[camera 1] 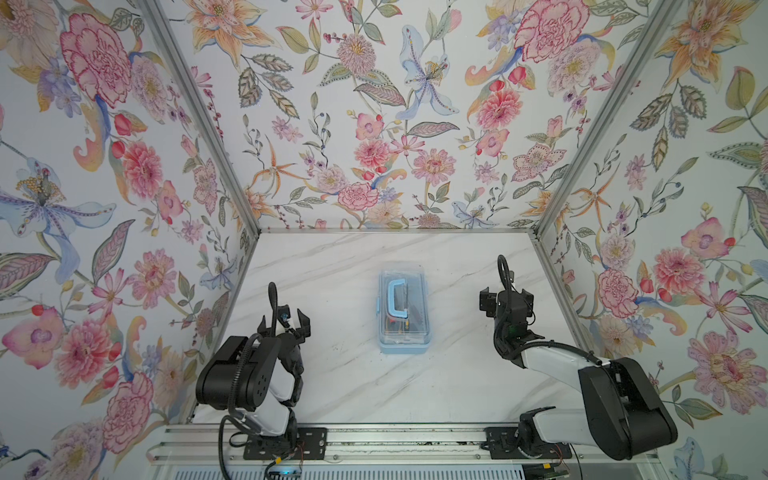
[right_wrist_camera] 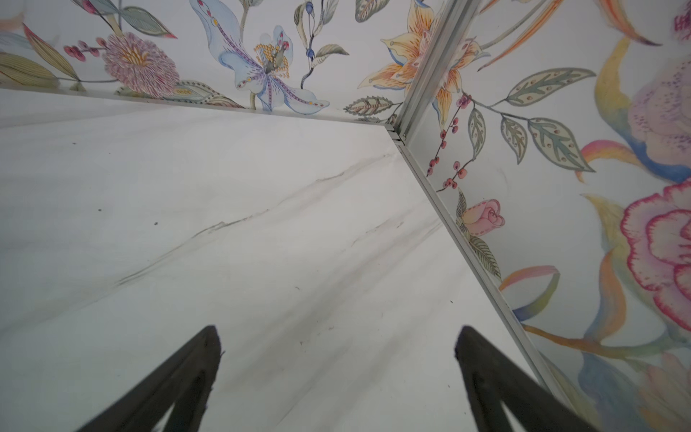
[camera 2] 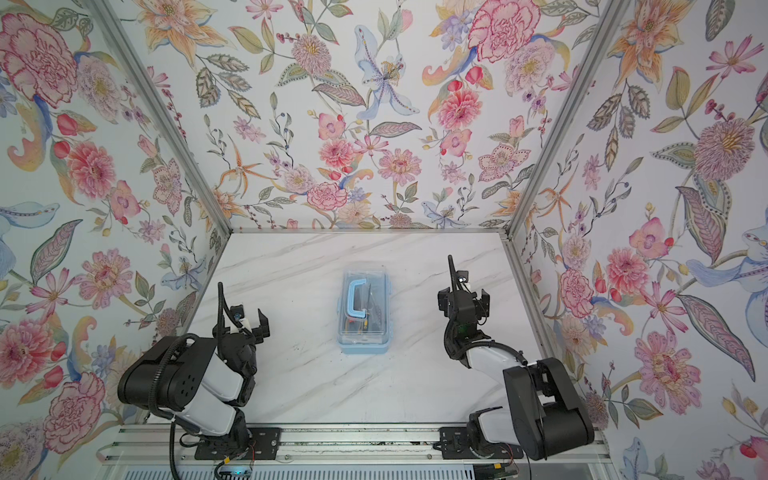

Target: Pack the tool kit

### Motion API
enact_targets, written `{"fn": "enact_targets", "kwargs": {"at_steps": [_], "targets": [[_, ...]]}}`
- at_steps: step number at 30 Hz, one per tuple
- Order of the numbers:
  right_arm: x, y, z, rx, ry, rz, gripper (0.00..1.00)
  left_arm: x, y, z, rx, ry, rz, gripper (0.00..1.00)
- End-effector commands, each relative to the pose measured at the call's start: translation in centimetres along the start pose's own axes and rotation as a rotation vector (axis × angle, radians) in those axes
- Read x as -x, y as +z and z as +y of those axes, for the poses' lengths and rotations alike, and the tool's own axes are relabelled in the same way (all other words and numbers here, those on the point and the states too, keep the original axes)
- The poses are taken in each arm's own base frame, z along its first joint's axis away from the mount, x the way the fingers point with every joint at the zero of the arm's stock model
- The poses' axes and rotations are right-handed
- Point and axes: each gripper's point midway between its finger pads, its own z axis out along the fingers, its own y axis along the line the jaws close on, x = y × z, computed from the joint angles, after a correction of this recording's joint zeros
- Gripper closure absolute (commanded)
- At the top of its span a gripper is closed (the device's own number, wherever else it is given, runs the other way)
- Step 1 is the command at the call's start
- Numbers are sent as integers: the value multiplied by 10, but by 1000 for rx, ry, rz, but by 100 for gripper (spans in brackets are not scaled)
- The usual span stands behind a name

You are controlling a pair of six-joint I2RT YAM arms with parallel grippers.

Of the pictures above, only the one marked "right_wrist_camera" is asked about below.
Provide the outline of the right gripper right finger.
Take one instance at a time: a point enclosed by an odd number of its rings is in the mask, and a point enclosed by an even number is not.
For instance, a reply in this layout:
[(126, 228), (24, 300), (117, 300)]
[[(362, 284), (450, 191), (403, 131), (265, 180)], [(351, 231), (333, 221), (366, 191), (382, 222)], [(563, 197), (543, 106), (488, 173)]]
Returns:
[(475, 424), (480, 431), (511, 431), (510, 411), (526, 431), (594, 431), (541, 388), (471, 326), (455, 344)]

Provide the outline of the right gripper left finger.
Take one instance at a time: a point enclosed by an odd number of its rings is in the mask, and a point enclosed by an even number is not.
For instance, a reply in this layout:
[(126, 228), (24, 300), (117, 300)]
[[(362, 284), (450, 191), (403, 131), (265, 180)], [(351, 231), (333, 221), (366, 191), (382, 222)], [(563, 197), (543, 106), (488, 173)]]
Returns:
[(82, 431), (200, 429), (221, 363), (216, 327), (203, 328), (120, 400), (91, 419)]

